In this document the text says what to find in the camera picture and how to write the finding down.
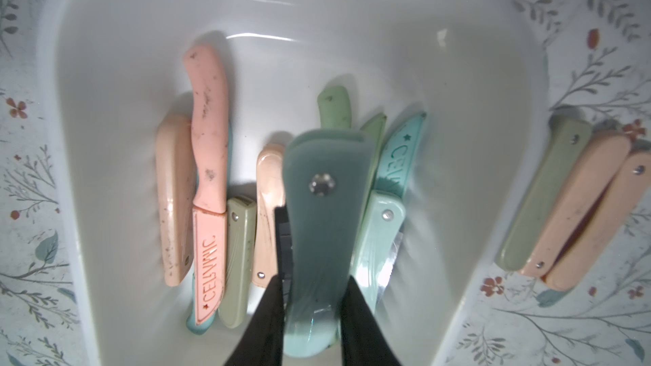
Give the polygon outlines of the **olive folding fruit knife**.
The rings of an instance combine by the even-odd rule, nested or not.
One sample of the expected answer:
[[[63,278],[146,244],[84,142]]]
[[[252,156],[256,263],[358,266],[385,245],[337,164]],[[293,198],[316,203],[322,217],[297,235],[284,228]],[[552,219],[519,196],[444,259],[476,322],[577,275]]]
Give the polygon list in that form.
[[[531,257],[562,186],[593,135],[593,126],[584,120],[558,116],[549,126],[545,154],[495,259],[508,272],[522,269]]]

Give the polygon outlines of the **pink folding fruit knife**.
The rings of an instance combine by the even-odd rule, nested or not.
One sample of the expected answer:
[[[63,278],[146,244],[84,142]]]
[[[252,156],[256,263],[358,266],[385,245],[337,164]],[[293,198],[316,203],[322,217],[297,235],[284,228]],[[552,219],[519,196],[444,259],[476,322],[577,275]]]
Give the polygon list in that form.
[[[554,208],[520,273],[540,278],[552,269],[563,248],[622,166],[632,148],[620,132],[592,137],[562,186]]]

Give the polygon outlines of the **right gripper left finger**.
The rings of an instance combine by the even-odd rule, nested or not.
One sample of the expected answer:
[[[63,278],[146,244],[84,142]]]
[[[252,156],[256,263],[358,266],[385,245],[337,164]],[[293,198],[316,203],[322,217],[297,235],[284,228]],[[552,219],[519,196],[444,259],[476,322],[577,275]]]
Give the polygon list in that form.
[[[224,362],[235,366],[281,366],[285,304],[282,279],[272,277],[242,339]]]

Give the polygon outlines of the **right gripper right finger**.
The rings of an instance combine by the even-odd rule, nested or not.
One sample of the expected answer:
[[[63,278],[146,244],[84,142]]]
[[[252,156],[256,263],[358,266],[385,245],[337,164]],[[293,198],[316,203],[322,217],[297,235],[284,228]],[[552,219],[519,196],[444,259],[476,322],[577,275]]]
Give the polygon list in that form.
[[[353,276],[342,298],[340,331],[342,365],[400,366]]]

